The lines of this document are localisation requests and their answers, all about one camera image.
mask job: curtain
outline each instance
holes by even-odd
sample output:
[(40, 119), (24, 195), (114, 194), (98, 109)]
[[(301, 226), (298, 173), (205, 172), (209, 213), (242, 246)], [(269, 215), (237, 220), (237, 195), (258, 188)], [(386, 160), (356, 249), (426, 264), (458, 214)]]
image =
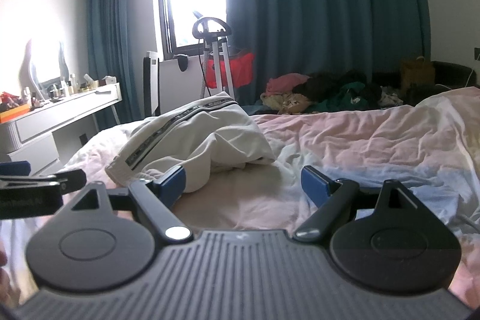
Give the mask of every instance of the curtain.
[(400, 60), (430, 57), (427, 0), (226, 0), (232, 44), (256, 54), (252, 104), (271, 77), (351, 69), (371, 78)]
[[(120, 121), (139, 120), (133, 60), (128, 45), (127, 0), (88, 0), (87, 17), (90, 76), (94, 79), (116, 76), (122, 93), (122, 101), (116, 104)], [(101, 129), (115, 125), (109, 109), (97, 113), (97, 121)]]

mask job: red cloth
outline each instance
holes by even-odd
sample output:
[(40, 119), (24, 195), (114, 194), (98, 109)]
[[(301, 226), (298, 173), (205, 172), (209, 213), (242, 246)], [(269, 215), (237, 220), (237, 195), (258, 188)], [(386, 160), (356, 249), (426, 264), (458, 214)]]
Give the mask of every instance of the red cloth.
[(302, 74), (286, 74), (267, 83), (267, 97), (291, 92), (295, 86), (305, 83), (309, 76)]
[[(254, 72), (252, 68), (254, 58), (255, 55), (253, 53), (247, 53), (242, 57), (230, 60), (230, 71), (232, 72), (233, 87), (238, 88), (251, 83), (251, 80), (254, 78)], [(228, 86), (223, 56), (220, 56), (220, 73), (222, 75), (222, 86)], [(213, 59), (208, 59), (205, 79), (208, 88), (217, 88)]]

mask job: bed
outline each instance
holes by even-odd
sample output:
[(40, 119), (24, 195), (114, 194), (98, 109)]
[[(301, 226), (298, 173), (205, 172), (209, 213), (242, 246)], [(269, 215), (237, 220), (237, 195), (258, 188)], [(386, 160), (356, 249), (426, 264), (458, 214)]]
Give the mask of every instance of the bed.
[[(316, 207), (300, 186), (300, 171), (313, 165), (331, 178), (363, 186), (398, 179), (458, 236), (462, 262), (450, 290), (471, 307), (480, 304), (480, 90), (464, 88), (430, 97), (416, 107), (367, 112), (252, 117), (277, 160), (212, 175), (206, 186), (184, 194), (174, 213), (198, 232), (215, 229), (295, 230)], [(105, 173), (141, 122), (94, 136), (66, 165), (82, 168), (88, 181), (114, 182)], [(14, 281), (32, 292), (22, 259), (26, 237), (42, 222), (18, 222)], [(2, 234), (8, 231), (3, 224)]]

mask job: red bag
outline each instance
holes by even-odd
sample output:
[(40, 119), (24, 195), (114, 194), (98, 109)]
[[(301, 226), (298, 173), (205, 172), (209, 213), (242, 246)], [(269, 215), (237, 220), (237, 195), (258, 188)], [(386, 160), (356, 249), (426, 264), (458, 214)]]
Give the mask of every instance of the red bag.
[[(237, 57), (235, 59), (230, 59), (230, 71), (232, 72), (233, 87), (238, 88), (251, 83), (252, 79), (254, 78), (252, 67), (254, 59), (255, 55), (253, 53), (247, 53), (246, 55)], [(222, 75), (222, 86), (228, 86), (223, 56), (220, 56), (220, 73)], [(217, 88), (213, 58), (208, 59), (205, 79), (208, 88)]]

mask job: mirror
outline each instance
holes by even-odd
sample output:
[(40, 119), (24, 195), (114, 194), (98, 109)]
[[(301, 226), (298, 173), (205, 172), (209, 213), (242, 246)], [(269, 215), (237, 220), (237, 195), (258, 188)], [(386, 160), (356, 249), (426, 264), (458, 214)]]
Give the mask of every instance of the mirror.
[(45, 37), (32, 39), (28, 73), (37, 93), (43, 99), (49, 99), (49, 87), (60, 84), (62, 76), (69, 79), (63, 43)]

